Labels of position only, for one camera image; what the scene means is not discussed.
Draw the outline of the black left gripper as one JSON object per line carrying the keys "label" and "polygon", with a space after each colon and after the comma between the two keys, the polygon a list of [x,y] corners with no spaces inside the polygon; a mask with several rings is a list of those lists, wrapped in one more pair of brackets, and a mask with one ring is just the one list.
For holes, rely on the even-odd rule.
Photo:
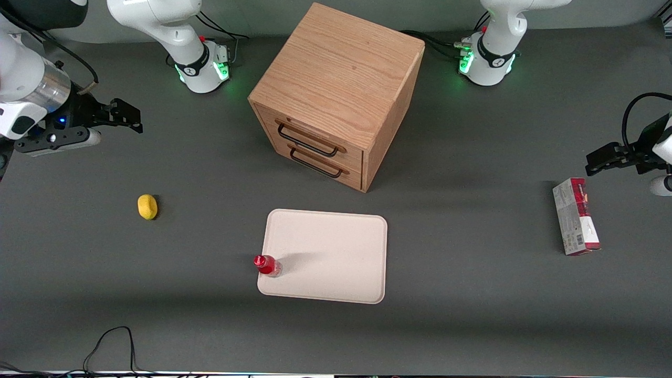
{"label": "black left gripper", "polygon": [[[629,147],[633,151],[638,174],[653,170],[670,171],[670,115],[664,115],[644,127]],[[626,146],[617,142],[607,143],[586,156],[586,175],[594,176],[605,170],[632,166],[630,158]]]}

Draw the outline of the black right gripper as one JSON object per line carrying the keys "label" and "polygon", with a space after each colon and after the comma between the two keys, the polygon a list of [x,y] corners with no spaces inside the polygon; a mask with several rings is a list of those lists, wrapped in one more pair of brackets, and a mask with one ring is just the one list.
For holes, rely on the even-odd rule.
{"label": "black right gripper", "polygon": [[114,98],[108,106],[91,94],[75,93],[57,110],[46,115],[41,137],[48,138],[58,130],[81,128],[66,134],[69,137],[93,138],[98,133],[95,129],[98,126],[127,127],[142,134],[141,111],[120,98]]}

